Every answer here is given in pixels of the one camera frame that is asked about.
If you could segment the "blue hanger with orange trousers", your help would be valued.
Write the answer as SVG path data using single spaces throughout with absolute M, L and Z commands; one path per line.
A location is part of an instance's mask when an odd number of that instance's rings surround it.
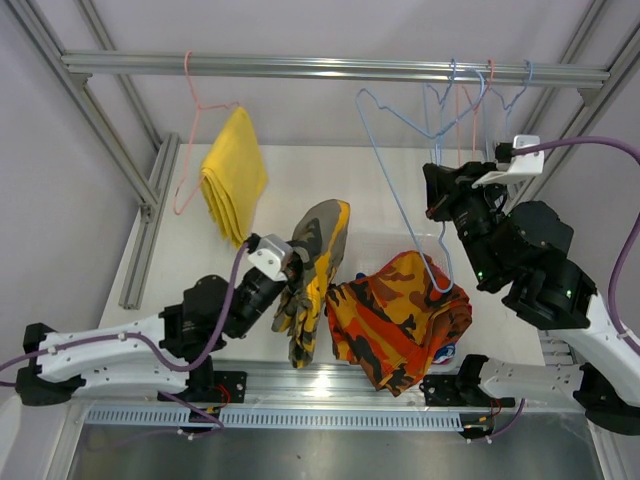
M 450 66 L 451 66 L 451 74 L 448 77 L 446 87 L 442 93 L 440 93 L 439 90 L 430 83 L 424 83 L 422 85 L 424 114 L 428 113 L 428 106 L 427 106 L 428 92 L 432 92 L 435 94 L 437 105 L 438 105 L 438 130 L 436 131 L 436 135 L 432 138 L 433 147 L 432 147 L 432 154 L 430 155 L 431 162 L 438 166 L 440 166 L 443 161 L 442 146 L 443 146 L 444 134 L 446 133 L 446 129 L 444 125 L 444 109 L 446 106 L 449 93 L 452 87 L 454 86 L 456 75 L 457 75 L 457 61 L 455 58 L 451 59 Z

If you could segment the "pink wire hanger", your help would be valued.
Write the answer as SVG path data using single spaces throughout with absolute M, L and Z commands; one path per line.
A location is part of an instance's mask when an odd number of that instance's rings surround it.
M 186 208 L 191 203 L 191 201 L 194 198 L 195 194 L 199 191 L 200 185 L 202 183 L 202 179 L 199 179 L 197 181 L 195 187 L 190 191 L 190 193 L 188 194 L 187 198 L 184 200 L 184 202 L 182 204 L 180 204 L 178 202 L 181 188 L 184 186 L 185 181 L 187 180 L 187 173 L 188 173 L 188 169 L 189 169 L 189 164 L 190 164 L 190 160 L 191 160 L 191 156 L 192 156 L 192 152 L 193 152 L 193 145 L 195 143 L 195 136 L 196 136 L 196 133 L 197 133 L 197 130 L 198 130 L 201 114 L 203 112 L 205 112 L 205 111 L 219 110 L 219 109 L 232 111 L 235 108 L 238 108 L 238 107 L 241 106 L 241 104 L 238 101 L 233 101 L 233 102 L 228 102 L 228 103 L 210 104 L 210 105 L 204 105 L 201 102 L 200 97 L 199 97 L 199 95 L 197 93 L 194 81 L 192 79 L 192 76 L 191 76 L 191 73 L 190 73 L 190 69 L 189 69 L 189 62 L 190 62 L 192 54 L 193 54 L 192 50 L 186 51 L 185 55 L 184 55 L 184 59 L 183 59 L 184 76 L 185 76 L 185 79 L 186 79 L 188 87 L 189 87 L 189 92 L 191 94 L 191 98 L 192 98 L 193 103 L 194 103 L 194 117 L 193 117 L 193 122 L 192 122 L 191 129 L 190 129 L 190 132 L 189 132 L 189 137 L 188 137 L 188 142 L 187 142 L 187 150 L 186 150 L 186 154 L 185 154 L 184 161 L 183 161 L 182 175 L 181 175 L 179 183 L 178 183 L 178 185 L 176 187 L 176 190 L 175 190 L 175 193 L 174 193 L 174 198 L 173 198 L 172 209 L 173 209 L 173 213 L 175 215 L 177 215 L 177 216 L 180 216 L 180 215 L 183 214 L 183 212 L 186 210 Z

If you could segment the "orange brown camouflage trousers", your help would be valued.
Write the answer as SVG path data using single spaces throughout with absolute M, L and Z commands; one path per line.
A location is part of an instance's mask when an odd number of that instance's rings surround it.
M 334 356 L 360 366 L 375 390 L 400 396 L 472 324 L 461 287 L 437 290 L 448 284 L 430 257 L 406 251 L 370 276 L 330 287 L 325 302 Z

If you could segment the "grey yellow camouflage trousers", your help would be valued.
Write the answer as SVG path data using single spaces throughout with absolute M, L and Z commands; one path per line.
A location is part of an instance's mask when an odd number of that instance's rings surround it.
M 350 214 L 346 201 L 320 202 L 297 223 L 289 241 L 301 270 L 282 291 L 271 330 L 289 336 L 288 359 L 295 369 L 313 360 L 325 296 L 344 258 Z

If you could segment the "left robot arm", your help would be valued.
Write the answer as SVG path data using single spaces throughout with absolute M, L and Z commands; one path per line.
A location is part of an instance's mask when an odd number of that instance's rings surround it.
M 231 289 L 224 278 L 207 275 L 184 291 L 181 303 L 103 330 L 62 334 L 31 324 L 23 338 L 30 358 L 14 389 L 26 406 L 80 396 L 241 403 L 245 373 L 215 370 L 210 355 L 245 337 L 299 277 L 297 267 L 288 267 L 281 281 L 252 268 Z

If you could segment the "blue hanger with camo trousers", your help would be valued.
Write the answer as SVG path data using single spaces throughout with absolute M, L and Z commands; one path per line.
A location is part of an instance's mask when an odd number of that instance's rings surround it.
M 459 127 L 462 121 L 472 115 L 471 108 L 468 106 L 468 103 L 465 107 L 460 107 L 459 114 L 455 112 L 455 86 L 462 85 L 461 83 L 461 74 L 462 70 L 459 68 L 457 63 L 457 75 L 454 86 L 452 87 L 446 106 L 444 109 L 444 125 L 446 129 L 446 133 L 443 138 L 443 146 L 442 146 L 442 154 L 444 164 L 444 140 L 445 136 L 450 132 L 455 130 L 455 128 Z M 479 81 L 478 91 L 471 95 L 471 99 L 476 101 L 480 96 L 480 89 L 484 86 L 484 83 L 488 78 L 485 74 L 483 74 L 478 68 L 469 68 L 467 72 L 473 77 L 475 77 Z M 391 195 L 394 199 L 394 202 L 399 210 L 400 216 L 406 226 L 408 233 L 413 239 L 413 242 L 416 245 L 417 251 L 420 254 L 421 260 L 423 264 L 427 264 L 428 261 L 426 259 L 426 255 L 422 253 L 418 241 L 416 240 L 416 235 L 418 234 L 414 222 L 411 218 L 411 212 L 407 205 L 407 201 L 409 200 L 408 194 L 402 191 L 402 186 L 400 185 L 400 174 L 394 173 L 391 171 L 391 164 L 386 158 L 386 156 L 382 152 L 382 148 L 377 141 L 377 136 L 374 133 L 374 129 L 369 121 L 369 115 L 365 112 L 365 102 L 370 100 L 373 102 L 373 106 L 380 112 L 385 112 L 392 115 L 395 119 L 402 122 L 405 126 L 411 129 L 414 133 L 418 134 L 422 137 L 426 144 L 427 149 L 427 162 L 431 162 L 430 155 L 432 154 L 433 140 L 432 138 L 436 135 L 436 131 L 438 130 L 438 105 L 436 101 L 435 94 L 432 92 L 427 93 L 427 106 L 428 113 L 424 114 L 423 107 L 423 98 L 422 98 L 422 85 L 421 85 L 421 99 L 422 99 L 422 109 L 424 116 L 424 125 L 419 126 L 416 120 L 412 120 L 409 116 L 401 113 L 399 110 L 394 108 L 390 104 L 386 104 L 369 88 L 363 87 L 361 88 L 355 95 L 354 101 L 356 110 L 364 127 L 366 136 L 368 137 L 369 143 L 373 149 L 373 153 L 375 159 L 382 171 L 384 179 L 386 180 L 387 185 L 391 191 Z

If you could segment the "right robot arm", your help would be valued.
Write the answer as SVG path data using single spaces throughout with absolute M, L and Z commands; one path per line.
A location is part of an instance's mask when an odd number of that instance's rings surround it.
M 455 391 L 467 404 L 525 399 L 565 404 L 610 432 L 639 433 L 639 356 L 621 338 L 594 281 L 568 257 L 572 228 L 542 201 L 505 213 L 501 184 L 480 184 L 491 163 L 460 168 L 427 163 L 428 219 L 452 222 L 477 288 L 508 292 L 502 304 L 540 331 L 549 331 L 583 358 L 580 365 L 520 365 L 467 355 Z

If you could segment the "blue white patterned trousers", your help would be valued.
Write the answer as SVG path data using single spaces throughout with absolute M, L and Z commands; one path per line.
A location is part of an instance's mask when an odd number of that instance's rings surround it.
M 454 359 L 455 354 L 456 354 L 456 344 L 448 343 L 436 351 L 434 355 L 433 363 L 436 365 L 448 364 Z

